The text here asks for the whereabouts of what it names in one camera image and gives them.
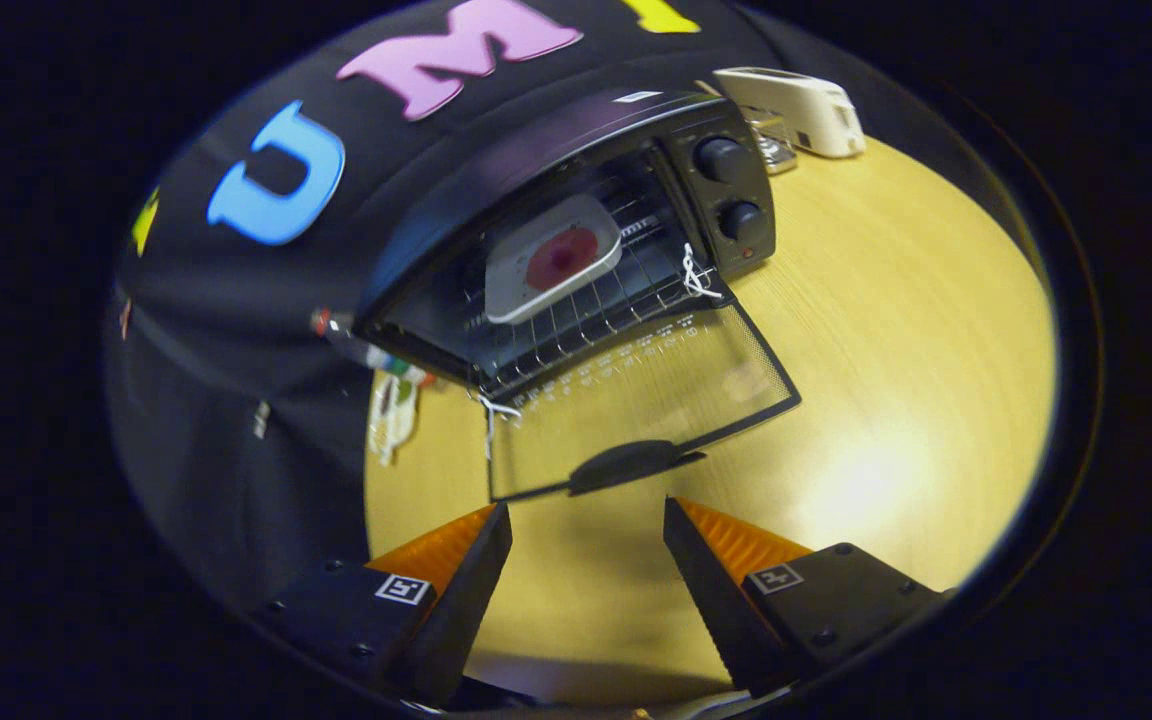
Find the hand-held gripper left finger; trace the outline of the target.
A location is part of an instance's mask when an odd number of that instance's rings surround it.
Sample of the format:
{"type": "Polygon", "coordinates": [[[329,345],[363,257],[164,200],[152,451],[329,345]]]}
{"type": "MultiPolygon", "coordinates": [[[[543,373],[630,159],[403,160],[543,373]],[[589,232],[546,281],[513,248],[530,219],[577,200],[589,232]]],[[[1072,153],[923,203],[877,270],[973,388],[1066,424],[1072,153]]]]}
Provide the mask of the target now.
{"type": "Polygon", "coordinates": [[[362,691],[440,706],[511,551],[506,503],[488,503],[366,562],[333,559],[262,605],[262,629],[362,691]]]}

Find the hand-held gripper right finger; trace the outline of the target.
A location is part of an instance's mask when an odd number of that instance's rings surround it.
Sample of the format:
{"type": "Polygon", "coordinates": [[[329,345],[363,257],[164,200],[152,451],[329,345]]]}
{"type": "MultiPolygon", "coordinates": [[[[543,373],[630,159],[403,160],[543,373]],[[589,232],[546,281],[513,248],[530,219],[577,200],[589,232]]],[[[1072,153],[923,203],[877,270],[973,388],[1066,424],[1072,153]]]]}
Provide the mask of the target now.
{"type": "Polygon", "coordinates": [[[664,543],[733,685],[755,698],[818,679],[947,602],[856,544],[809,550],[685,497],[664,501],[664,543]]]}

